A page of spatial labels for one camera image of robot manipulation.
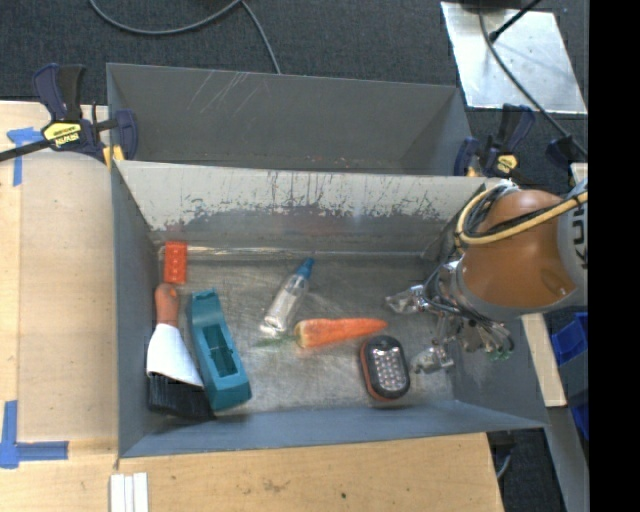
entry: black carpet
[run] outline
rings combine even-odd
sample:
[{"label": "black carpet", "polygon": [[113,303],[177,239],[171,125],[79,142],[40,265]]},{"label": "black carpet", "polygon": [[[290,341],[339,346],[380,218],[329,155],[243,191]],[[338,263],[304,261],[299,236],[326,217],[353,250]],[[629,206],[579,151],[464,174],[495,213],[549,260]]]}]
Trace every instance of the black carpet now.
[{"label": "black carpet", "polygon": [[[231,0],[95,0],[110,17],[147,31],[189,26],[221,12]],[[521,8],[525,0],[461,2],[473,9]],[[88,0],[2,2],[0,99],[36,100],[31,78],[45,64],[83,64],[83,103],[107,103],[107,62],[275,73],[259,20],[284,74],[460,86],[441,4],[435,0],[246,0],[201,28],[175,35],[132,34],[102,19]],[[553,13],[589,105],[589,0],[544,0]],[[467,107],[472,134],[481,141],[498,130],[501,113]],[[583,148],[586,116],[554,116]],[[560,136],[541,114],[518,147],[526,178],[556,194],[570,190],[566,172],[545,157]],[[571,311],[546,315],[552,331]],[[514,433],[501,478],[506,512],[563,511],[544,433]]]}]

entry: yellow clamp label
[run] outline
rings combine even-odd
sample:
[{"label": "yellow clamp label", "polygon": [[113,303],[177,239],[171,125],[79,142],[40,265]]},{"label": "yellow clamp label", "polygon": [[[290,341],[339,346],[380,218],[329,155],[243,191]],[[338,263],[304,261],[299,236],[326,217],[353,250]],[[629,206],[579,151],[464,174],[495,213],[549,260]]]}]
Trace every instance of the yellow clamp label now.
[{"label": "yellow clamp label", "polygon": [[42,131],[42,135],[56,147],[61,148],[70,142],[79,141],[81,131],[82,126],[78,123],[53,123]]},{"label": "yellow clamp label", "polygon": [[505,174],[510,174],[518,166],[518,159],[514,155],[500,155],[496,168]]}]

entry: flashlight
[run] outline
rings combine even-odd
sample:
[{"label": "flashlight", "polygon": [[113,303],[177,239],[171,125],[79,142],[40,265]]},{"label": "flashlight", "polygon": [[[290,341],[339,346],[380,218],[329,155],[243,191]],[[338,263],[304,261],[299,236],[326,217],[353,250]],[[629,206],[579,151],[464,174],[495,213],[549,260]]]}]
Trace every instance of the flashlight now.
[{"label": "flashlight", "polygon": [[360,363],[367,391],[376,400],[395,400],[409,391],[409,369],[397,339],[381,335],[365,341]]}]

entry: gray bin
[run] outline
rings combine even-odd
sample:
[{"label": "gray bin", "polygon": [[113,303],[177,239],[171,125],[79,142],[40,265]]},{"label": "gray bin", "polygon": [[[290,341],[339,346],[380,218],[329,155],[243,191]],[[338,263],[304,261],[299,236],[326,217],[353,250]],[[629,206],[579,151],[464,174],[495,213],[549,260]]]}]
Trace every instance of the gray bin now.
[{"label": "gray bin", "polygon": [[[117,67],[127,76],[135,68]],[[111,85],[116,82],[110,77]],[[277,89],[274,83],[270,87]],[[368,84],[351,81],[349,87],[359,85],[365,97]],[[392,84],[385,87],[393,89]],[[138,98],[136,89],[135,81],[127,88],[121,84],[115,96]],[[189,104],[192,93],[184,96],[175,101]],[[312,100],[300,95],[290,101]],[[126,106],[143,119],[150,115],[150,107]],[[173,121],[173,126],[188,124],[179,116]],[[362,140],[367,128],[360,124]],[[194,147],[202,156],[204,142]],[[180,161],[178,153],[168,147],[157,159],[140,160],[141,151],[137,160],[117,161],[112,172],[120,456],[380,441],[547,423],[519,322],[509,326],[516,349],[507,361],[456,351],[454,367],[412,376],[410,391],[389,404],[366,392],[357,357],[361,340],[316,350],[291,341],[259,346],[259,323],[280,282],[313,256],[311,289],[298,319],[380,317],[389,323],[384,332],[402,343],[407,359],[416,355],[433,336],[435,318],[396,315],[384,298],[426,278],[438,263],[441,235],[451,220],[494,180],[381,169],[261,169],[262,160],[250,165],[244,158],[251,160],[251,155],[239,153],[234,161],[244,161],[241,167],[198,158],[195,165]],[[150,412],[146,406],[153,289],[161,278],[167,240],[189,243],[188,281],[179,287],[183,306],[193,291],[217,290],[253,391],[248,402],[204,423]],[[184,308],[180,322],[191,348]]]},{"label": "gray bin", "polygon": [[107,87],[148,162],[450,176],[469,135],[451,86],[109,64]]}]

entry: bin floor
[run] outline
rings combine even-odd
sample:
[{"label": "bin floor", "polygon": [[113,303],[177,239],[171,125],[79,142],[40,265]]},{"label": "bin floor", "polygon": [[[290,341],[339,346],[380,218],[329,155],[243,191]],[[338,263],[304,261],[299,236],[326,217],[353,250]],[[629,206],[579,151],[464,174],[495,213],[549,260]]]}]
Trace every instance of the bin floor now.
[{"label": "bin floor", "polygon": [[[293,338],[265,343],[264,314],[284,278],[309,254],[233,254],[209,251],[189,254],[187,283],[181,294],[180,327],[192,350],[185,316],[192,292],[215,288],[225,320],[251,384],[248,402],[219,415],[281,411],[294,408],[383,406],[367,393],[359,365],[363,339],[303,349]],[[398,315],[384,299],[423,281],[430,271],[417,254],[312,255],[316,262],[310,289],[295,321],[307,318],[370,316],[386,320],[381,333],[397,338],[407,363],[430,342],[435,316]],[[446,372],[411,375],[411,388],[386,406],[453,398]]]}]

